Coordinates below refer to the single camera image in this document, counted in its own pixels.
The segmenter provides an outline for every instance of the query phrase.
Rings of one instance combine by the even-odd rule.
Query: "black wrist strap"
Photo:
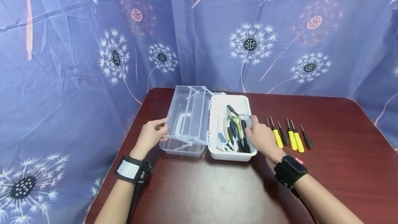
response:
[[[303,175],[307,174],[307,169],[291,156],[284,156],[282,161],[276,164],[275,178],[282,184],[291,189],[293,184]]]

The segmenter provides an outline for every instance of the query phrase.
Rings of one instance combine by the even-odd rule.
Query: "clear plastic toolbox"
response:
[[[251,126],[249,100],[243,95],[213,93],[206,87],[176,86],[165,124],[169,127],[167,141],[160,148],[169,154],[199,157],[208,146],[214,159],[249,161],[257,150],[250,144],[250,153],[223,151],[226,106],[231,105]]]

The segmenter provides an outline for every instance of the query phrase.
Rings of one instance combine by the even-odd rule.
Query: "fabric backdrop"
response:
[[[345,97],[398,148],[397,0],[1,0],[0,224],[82,223],[148,90]]]

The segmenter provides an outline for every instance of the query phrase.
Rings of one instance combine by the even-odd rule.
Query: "white plastic tray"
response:
[[[225,109],[227,105],[230,105],[239,114],[243,114],[243,119],[246,121],[248,127],[252,126],[252,122],[249,116],[252,114],[250,110],[249,100],[243,95],[214,95],[211,99],[212,107],[210,111],[210,124],[209,124],[209,140],[214,142],[217,140],[220,147],[223,146],[218,138],[218,133],[223,133],[226,140],[223,128],[223,119],[225,118]],[[220,151],[214,146],[208,146],[210,155],[214,159],[218,160],[229,160],[229,161],[249,161],[254,155],[257,154],[257,150],[252,146],[248,140],[251,153],[241,152],[230,152]]]

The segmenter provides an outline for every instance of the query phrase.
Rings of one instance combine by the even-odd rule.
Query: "hand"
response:
[[[279,163],[286,153],[276,144],[274,133],[265,124],[259,123],[257,116],[252,115],[250,118],[252,119],[252,127],[245,129],[250,143],[274,164]]]
[[[164,135],[168,133],[168,126],[161,126],[166,120],[167,118],[152,120],[142,126],[141,133],[136,145],[130,153],[130,157],[137,160],[144,160],[147,153],[154,148],[159,141],[167,140]]]

